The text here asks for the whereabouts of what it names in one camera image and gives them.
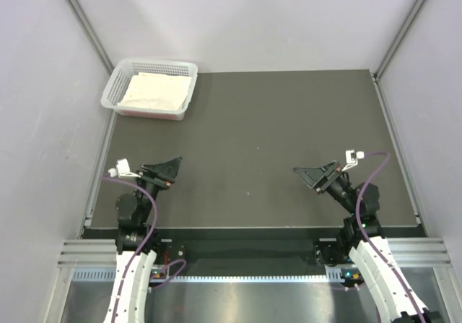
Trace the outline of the white plastic laundry basket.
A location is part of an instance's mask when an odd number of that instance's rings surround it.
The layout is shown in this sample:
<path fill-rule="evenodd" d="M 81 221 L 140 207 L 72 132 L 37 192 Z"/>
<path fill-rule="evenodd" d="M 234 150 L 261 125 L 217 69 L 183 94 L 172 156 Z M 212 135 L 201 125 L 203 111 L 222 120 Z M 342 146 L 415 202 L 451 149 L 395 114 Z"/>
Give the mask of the white plastic laundry basket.
<path fill-rule="evenodd" d="M 188 89 L 188 95 L 183 106 L 178 111 L 147 110 L 141 108 L 117 106 L 117 104 L 122 100 L 123 96 L 125 95 L 131 78 L 139 73 L 155 73 L 166 74 L 171 76 L 191 77 L 191 85 Z M 186 111 L 193 97 L 198 73 L 198 66 L 191 62 L 156 59 L 152 56 L 125 58 L 116 64 L 103 90 L 100 103 L 102 107 L 111 109 L 115 112 L 116 110 L 134 110 L 148 112 L 160 111 L 165 113 L 184 112 L 186 114 Z"/>

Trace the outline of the right aluminium frame post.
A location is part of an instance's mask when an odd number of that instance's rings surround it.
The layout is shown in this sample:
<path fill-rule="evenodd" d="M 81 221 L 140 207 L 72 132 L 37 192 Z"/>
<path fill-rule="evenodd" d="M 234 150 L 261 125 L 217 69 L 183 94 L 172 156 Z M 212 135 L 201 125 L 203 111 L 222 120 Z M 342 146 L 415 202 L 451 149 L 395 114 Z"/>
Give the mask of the right aluminium frame post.
<path fill-rule="evenodd" d="M 410 10 L 404 18 L 404 21 L 401 23 L 401 26 L 394 35 L 393 40 L 390 46 L 388 47 L 388 50 L 386 51 L 384 57 L 381 59 L 378 68 L 375 70 L 374 73 L 372 73 L 372 78 L 374 80 L 380 79 L 385 73 L 393 57 L 396 55 L 398 49 L 404 41 L 406 35 L 410 31 L 411 26 L 413 25 L 422 8 L 424 7 L 426 1 L 427 0 L 414 0 L 414 2 L 412 3 Z"/>

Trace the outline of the left aluminium frame post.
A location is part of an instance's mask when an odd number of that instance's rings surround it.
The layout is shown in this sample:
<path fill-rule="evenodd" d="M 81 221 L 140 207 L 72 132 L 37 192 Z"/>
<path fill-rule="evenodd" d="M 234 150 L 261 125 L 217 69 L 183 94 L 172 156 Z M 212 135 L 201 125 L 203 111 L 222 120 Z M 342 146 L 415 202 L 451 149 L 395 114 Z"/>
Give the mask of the left aluminium frame post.
<path fill-rule="evenodd" d="M 83 30 L 85 36 L 90 42 L 90 45 L 97 54 L 97 57 L 99 58 L 101 64 L 105 68 L 106 72 L 108 74 L 111 74 L 114 69 L 114 65 L 111 62 L 105 48 L 103 47 L 103 44 L 98 38 L 98 35 L 95 32 L 91 22 L 85 14 L 85 11 L 82 5 L 80 4 L 79 0 L 66 0 L 66 3 L 69 5 L 72 13 L 74 14 L 77 22 L 79 23 L 79 26 Z"/>

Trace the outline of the white t shirt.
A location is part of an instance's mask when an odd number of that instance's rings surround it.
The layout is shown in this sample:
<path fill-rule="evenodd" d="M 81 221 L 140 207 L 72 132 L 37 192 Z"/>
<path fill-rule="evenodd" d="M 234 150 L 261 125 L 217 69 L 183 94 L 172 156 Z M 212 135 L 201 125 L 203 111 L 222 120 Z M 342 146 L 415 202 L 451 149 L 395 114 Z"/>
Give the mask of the white t shirt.
<path fill-rule="evenodd" d="M 139 73 L 129 82 L 119 107 L 178 111 L 186 101 L 191 77 Z"/>

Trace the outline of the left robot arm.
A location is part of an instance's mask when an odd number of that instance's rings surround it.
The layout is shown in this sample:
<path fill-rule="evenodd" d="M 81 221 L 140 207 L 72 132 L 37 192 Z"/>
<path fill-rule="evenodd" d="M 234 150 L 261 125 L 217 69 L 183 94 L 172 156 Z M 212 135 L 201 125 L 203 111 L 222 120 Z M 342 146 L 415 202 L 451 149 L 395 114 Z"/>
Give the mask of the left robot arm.
<path fill-rule="evenodd" d="M 133 189 L 115 201 L 118 217 L 116 268 L 104 322 L 144 322 L 149 290 L 165 286 L 186 267 L 186 260 L 179 258 L 158 270 L 153 269 L 164 252 L 155 228 L 156 198 L 176 182 L 182 159 L 177 156 L 163 163 L 143 164 L 133 171 L 124 158 L 117 160 L 101 177 L 103 181 Z"/>

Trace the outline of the red folded t shirt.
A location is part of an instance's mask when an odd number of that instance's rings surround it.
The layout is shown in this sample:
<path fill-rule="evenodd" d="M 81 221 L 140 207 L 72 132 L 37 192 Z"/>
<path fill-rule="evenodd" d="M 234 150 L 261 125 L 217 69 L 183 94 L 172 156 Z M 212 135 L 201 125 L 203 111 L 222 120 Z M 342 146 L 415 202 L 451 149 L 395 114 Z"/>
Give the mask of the red folded t shirt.
<path fill-rule="evenodd" d="M 152 119 L 167 119 L 173 121 L 182 121 L 185 117 L 184 112 L 180 113 L 171 113 L 171 112 L 148 112 L 148 111 L 134 111 L 134 110 L 116 110 L 116 113 L 122 116 L 135 116 L 143 118 L 152 118 Z"/>

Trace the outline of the aluminium frame post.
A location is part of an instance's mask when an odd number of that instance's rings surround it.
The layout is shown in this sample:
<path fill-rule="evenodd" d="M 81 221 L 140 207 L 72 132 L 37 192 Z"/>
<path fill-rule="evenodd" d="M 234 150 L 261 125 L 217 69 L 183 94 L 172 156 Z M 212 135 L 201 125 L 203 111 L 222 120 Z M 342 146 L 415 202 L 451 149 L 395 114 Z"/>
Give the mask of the aluminium frame post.
<path fill-rule="evenodd" d="M 114 69 L 114 65 L 111 62 L 105 48 L 103 47 L 103 44 L 98 38 L 98 35 L 95 32 L 91 22 L 85 14 L 85 11 L 82 5 L 80 4 L 79 0 L 66 0 L 66 3 L 69 5 L 72 13 L 74 14 L 77 22 L 79 23 L 79 26 L 83 30 L 85 36 L 90 42 L 90 45 L 97 54 L 97 57 L 99 58 L 101 64 L 105 68 L 106 72 L 108 74 L 111 74 Z"/>
<path fill-rule="evenodd" d="M 393 57 L 396 55 L 398 49 L 404 41 L 406 35 L 410 31 L 411 26 L 413 25 L 422 8 L 424 7 L 426 1 L 427 0 L 414 0 L 414 2 L 412 3 L 410 10 L 404 18 L 404 21 L 401 23 L 401 26 L 394 35 L 393 40 L 390 46 L 388 47 L 388 50 L 386 51 L 384 57 L 381 59 L 378 68 L 375 70 L 374 73 L 372 73 L 372 78 L 374 80 L 380 79 L 385 73 Z"/>

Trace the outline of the aluminium front rail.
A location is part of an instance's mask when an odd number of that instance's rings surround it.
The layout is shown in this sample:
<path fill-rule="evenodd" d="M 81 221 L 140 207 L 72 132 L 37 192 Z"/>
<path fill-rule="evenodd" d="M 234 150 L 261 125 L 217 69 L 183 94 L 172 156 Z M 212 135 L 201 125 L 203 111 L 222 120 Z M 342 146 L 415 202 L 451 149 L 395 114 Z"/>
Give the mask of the aluminium front rail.
<path fill-rule="evenodd" d="M 389 238 L 389 248 L 400 267 L 450 267 L 451 261 L 441 238 Z M 112 265 L 116 246 L 112 239 L 65 241 L 58 263 Z"/>

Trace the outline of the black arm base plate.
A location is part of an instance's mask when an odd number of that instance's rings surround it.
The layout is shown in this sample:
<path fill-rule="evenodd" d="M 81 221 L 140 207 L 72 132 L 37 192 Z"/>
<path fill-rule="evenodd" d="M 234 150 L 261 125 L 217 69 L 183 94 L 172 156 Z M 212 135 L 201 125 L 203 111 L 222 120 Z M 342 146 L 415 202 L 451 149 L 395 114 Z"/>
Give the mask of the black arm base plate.
<path fill-rule="evenodd" d="M 336 266 L 348 257 L 336 249 L 336 242 L 310 239 L 168 239 L 160 241 L 166 259 L 195 262 L 205 259 L 290 259 L 308 265 Z"/>

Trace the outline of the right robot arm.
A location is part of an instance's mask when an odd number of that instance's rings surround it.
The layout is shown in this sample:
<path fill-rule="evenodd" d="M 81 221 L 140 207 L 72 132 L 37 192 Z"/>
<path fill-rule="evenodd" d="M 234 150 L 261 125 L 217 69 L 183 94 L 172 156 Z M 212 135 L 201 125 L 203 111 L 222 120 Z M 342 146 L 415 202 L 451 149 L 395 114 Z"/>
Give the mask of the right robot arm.
<path fill-rule="evenodd" d="M 318 244 L 319 261 L 325 265 L 353 263 L 381 322 L 443 322 L 442 314 L 430 310 L 418 297 L 394 259 L 377 216 L 380 192 L 372 184 L 377 172 L 352 186 L 348 173 L 336 161 L 293 171 L 310 189 L 329 194 L 349 213 L 336 240 Z"/>

